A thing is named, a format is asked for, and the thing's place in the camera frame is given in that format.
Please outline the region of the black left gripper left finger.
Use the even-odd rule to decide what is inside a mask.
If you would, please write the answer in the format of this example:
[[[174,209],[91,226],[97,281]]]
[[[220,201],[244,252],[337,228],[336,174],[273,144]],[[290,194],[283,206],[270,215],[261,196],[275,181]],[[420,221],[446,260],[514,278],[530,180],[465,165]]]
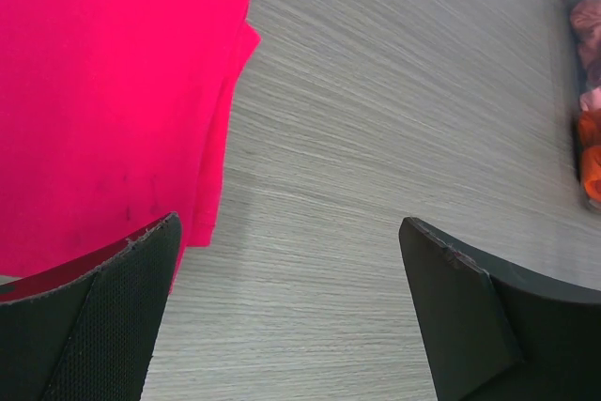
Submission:
[[[181,234],[170,213],[95,252],[3,283],[2,399],[140,399]]]

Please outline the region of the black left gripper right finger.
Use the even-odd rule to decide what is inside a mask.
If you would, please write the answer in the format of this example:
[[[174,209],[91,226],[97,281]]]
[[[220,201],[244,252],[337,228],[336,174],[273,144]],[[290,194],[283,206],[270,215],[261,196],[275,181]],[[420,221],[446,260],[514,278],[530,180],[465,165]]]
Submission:
[[[439,400],[599,399],[599,291],[414,217],[399,243]]]

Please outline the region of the light pink t shirt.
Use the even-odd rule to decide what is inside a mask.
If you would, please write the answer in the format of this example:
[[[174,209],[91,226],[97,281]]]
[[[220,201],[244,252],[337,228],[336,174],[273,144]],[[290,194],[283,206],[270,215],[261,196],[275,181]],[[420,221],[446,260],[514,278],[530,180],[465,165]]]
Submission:
[[[601,87],[597,86],[579,97],[579,106],[582,112],[594,112],[601,109]]]

